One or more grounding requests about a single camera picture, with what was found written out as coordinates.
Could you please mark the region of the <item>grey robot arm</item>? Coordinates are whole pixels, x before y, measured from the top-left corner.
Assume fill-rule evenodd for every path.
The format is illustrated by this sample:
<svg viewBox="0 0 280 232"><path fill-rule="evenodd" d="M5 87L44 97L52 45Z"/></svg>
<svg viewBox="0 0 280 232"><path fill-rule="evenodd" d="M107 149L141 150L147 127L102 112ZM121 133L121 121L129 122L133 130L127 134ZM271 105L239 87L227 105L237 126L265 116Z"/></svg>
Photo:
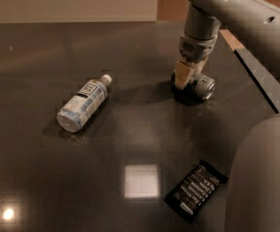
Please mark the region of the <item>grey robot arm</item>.
<svg viewBox="0 0 280 232"><path fill-rule="evenodd" d="M245 49L237 56L274 115L240 143L228 184L225 232L280 232L280 8L264 0L188 0L183 57L201 63L225 25Z"/></svg>

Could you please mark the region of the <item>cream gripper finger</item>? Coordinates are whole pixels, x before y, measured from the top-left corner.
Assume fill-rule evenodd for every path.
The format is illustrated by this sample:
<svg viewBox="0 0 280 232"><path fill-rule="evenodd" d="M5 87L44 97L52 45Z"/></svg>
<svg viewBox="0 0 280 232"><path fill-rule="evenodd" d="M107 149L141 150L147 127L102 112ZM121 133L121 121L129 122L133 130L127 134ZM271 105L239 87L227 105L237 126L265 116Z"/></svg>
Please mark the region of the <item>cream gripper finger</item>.
<svg viewBox="0 0 280 232"><path fill-rule="evenodd" d="M183 60L178 60L174 70L175 86L179 90L183 90L189 83L191 76L195 73L195 69Z"/></svg>
<svg viewBox="0 0 280 232"><path fill-rule="evenodd" d="M193 68L194 68L195 72L201 73L204 66L206 65L207 61L208 61L208 58L205 58L205 59L201 60L199 63L194 63Z"/></svg>

